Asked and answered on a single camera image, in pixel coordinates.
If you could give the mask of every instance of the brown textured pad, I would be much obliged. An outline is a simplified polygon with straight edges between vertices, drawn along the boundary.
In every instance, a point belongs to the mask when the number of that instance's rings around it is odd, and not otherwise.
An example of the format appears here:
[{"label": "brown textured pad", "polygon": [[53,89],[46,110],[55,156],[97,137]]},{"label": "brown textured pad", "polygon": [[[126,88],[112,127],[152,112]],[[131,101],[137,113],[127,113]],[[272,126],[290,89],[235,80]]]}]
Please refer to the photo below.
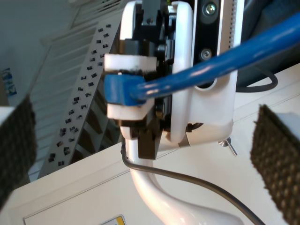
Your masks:
[{"label": "brown textured pad", "polygon": [[26,97],[0,127],[0,209],[36,158],[34,114]]},{"label": "brown textured pad", "polygon": [[300,141],[266,105],[260,107],[251,160],[286,222],[300,225]]}]

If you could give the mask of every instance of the black cable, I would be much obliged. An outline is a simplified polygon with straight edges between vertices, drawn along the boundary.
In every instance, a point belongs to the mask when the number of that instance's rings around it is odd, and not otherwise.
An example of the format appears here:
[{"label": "black cable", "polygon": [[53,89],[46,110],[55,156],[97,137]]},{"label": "black cable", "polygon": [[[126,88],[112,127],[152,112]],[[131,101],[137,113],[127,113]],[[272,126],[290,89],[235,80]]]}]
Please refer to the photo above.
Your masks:
[{"label": "black cable", "polygon": [[210,183],[208,181],[205,181],[205,180],[202,180],[202,179],[199,179],[199,178],[196,178],[196,177],[192,177],[192,176],[188,176],[188,175],[185,175],[185,174],[177,173],[177,172],[172,172],[172,171],[162,170],[162,169],[158,169],[158,168],[154,168],[154,167],[150,167],[150,166],[138,165],[138,164],[131,163],[128,160],[127,156],[126,156],[126,147],[125,147],[124,142],[125,141],[124,141],[124,138],[123,138],[122,147],[121,147],[121,154],[122,154],[123,163],[127,167],[129,167],[131,169],[134,169],[134,170],[139,170],[139,171],[148,172],[148,173],[155,173],[155,174],[158,174],[158,175],[162,175],[162,176],[166,176],[166,177],[170,177],[170,178],[190,182],[190,183],[202,186],[204,188],[207,188],[207,189],[217,193],[218,195],[222,196],[226,200],[228,200],[231,204],[233,204],[236,208],[238,208],[242,213],[244,213],[245,216],[248,217],[248,219],[250,219],[253,224],[255,224],[255,225],[265,225],[263,223],[263,221],[261,221],[260,218],[257,215],[255,215],[254,212],[252,212],[240,200],[238,200],[232,194],[230,194],[229,192],[225,191],[224,189],[222,189],[221,187],[219,187],[219,186],[217,186],[213,183]]},{"label": "black cable", "polygon": [[254,86],[254,87],[236,87],[235,92],[241,92],[241,93],[263,92],[263,91],[271,90],[277,86],[278,79],[273,73],[271,73],[270,71],[260,69],[259,67],[255,67],[255,68],[258,69],[262,74],[270,78],[272,83],[261,85],[261,86]]},{"label": "black cable", "polygon": [[197,128],[201,127],[202,125],[203,125],[203,123],[194,123],[194,124],[188,123],[186,132],[192,132],[192,130],[197,129]]}]

